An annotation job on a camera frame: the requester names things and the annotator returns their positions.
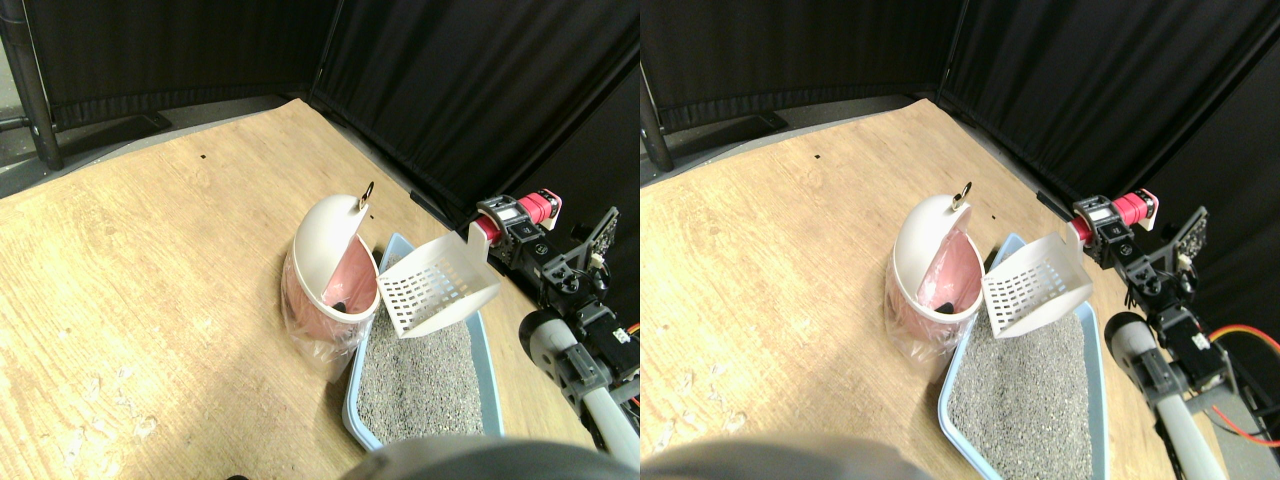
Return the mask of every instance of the metal ring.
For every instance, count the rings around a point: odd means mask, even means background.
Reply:
[[[365,195],[362,195],[360,201],[356,202],[356,210],[365,210],[365,206],[369,205],[370,193],[374,193],[374,182],[369,182],[369,188],[365,189]]]
[[[973,187],[973,182],[965,183],[964,184],[964,189],[961,189],[960,193],[956,193],[956,196],[951,198],[951,210],[952,211],[960,210],[960,206],[964,205],[964,198],[969,196],[969,188],[970,187]]]

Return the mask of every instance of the gray object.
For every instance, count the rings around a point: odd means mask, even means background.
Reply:
[[[951,421],[1005,479],[1092,475],[1084,334],[1075,314],[997,340],[977,319],[948,401]]]
[[[544,440],[433,436],[371,452],[343,480],[627,480],[640,472],[598,452]]]
[[[929,480],[883,443],[831,434],[769,434],[694,442],[645,460],[654,480]]]
[[[1147,404],[1164,422],[1169,440],[1178,452],[1176,461],[1183,476],[1189,480],[1226,479],[1183,402],[1187,384],[1172,374],[1172,369],[1160,355],[1160,346],[1146,321],[1137,314],[1120,314],[1107,323],[1107,347],[1116,364],[1142,387]],[[1148,381],[1155,387],[1147,388]]]
[[[356,411],[380,442],[484,434],[466,323],[397,339],[383,310],[365,348]]]

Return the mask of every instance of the plastic bag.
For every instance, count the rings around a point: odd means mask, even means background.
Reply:
[[[951,353],[960,342],[960,333],[977,317],[980,308],[960,315],[980,301],[982,261],[974,253],[969,236],[952,228],[943,238],[916,289],[918,303],[899,288],[896,266],[890,257],[884,275],[884,326],[890,340],[904,356],[937,379],[946,370]],[[955,314],[932,314],[950,305]]]
[[[355,243],[361,248],[364,247],[358,242]],[[367,334],[367,326],[372,323],[375,315],[370,315],[367,320],[355,324],[329,319],[307,298],[296,271],[293,252],[291,251],[284,256],[284,271],[280,274],[280,311],[284,316],[284,329],[288,332],[293,346],[302,353],[302,357],[312,367],[321,371],[330,383],[337,381],[347,369],[347,364],[356,352],[356,347],[360,346],[360,342]],[[352,312],[367,308],[369,305],[361,306],[357,303],[372,302],[372,298],[366,298],[369,296],[364,293],[355,293],[356,291],[365,291],[367,288],[351,288],[352,284],[353,282],[349,280],[346,282],[346,285],[339,282],[330,283],[325,288],[321,301],[325,305],[344,303],[342,310],[347,310],[346,305],[351,305],[352,307],[347,311]]]

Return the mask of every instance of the metal pole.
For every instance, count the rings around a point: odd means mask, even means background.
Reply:
[[[22,100],[22,109],[31,119],[31,140],[36,142],[36,155],[50,170],[63,169],[63,156],[58,152],[54,120],[45,99],[45,86],[40,81],[36,49],[27,27],[27,9],[22,0],[0,0],[0,38],[4,38],[9,69]]]
[[[640,141],[644,150],[649,152],[649,161],[658,165],[662,172],[676,169],[671,161],[671,152],[667,151],[667,141],[662,138],[662,125],[658,124],[658,111],[653,104],[653,95],[649,92],[649,79],[644,78],[644,65],[640,65],[640,77],[644,79],[645,95],[640,100]]]

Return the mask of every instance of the gray cat litter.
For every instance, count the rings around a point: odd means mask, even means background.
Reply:
[[[1092,476],[1084,333],[1071,314],[1011,339],[973,326],[947,403],[951,422],[1005,479]]]
[[[379,442],[484,434],[480,381],[465,321],[397,339],[383,308],[369,335],[356,411]]]

